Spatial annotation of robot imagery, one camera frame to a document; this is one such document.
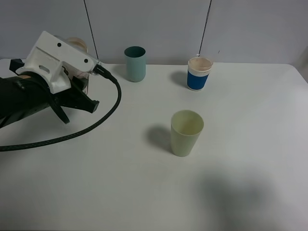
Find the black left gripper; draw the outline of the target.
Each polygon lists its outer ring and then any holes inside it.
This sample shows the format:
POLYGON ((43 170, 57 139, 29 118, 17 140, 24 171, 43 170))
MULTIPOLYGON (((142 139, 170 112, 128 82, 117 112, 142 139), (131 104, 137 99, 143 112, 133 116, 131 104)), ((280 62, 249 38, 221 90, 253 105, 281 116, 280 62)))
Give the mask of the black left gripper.
POLYGON ((9 103, 13 109, 9 112, 9 124, 35 114, 47 107, 65 123, 70 120, 63 107, 94 113, 99 101, 91 100, 85 91, 88 88, 87 79, 73 77, 71 87, 59 93, 52 94, 47 82, 39 74, 26 71, 16 77, 10 77, 9 83, 16 88, 17 94, 9 103))

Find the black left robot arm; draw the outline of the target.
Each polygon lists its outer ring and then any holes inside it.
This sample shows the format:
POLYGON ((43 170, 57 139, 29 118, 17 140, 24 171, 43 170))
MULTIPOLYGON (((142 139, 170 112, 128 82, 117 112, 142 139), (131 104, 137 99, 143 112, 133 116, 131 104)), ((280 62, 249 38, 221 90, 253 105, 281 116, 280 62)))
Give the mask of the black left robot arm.
POLYGON ((91 100, 84 92, 88 81, 73 77, 71 88, 52 94, 39 74, 26 71, 14 77, 0 79, 0 127, 24 119, 51 107, 65 124, 70 120, 63 107, 95 112, 99 101, 91 100))

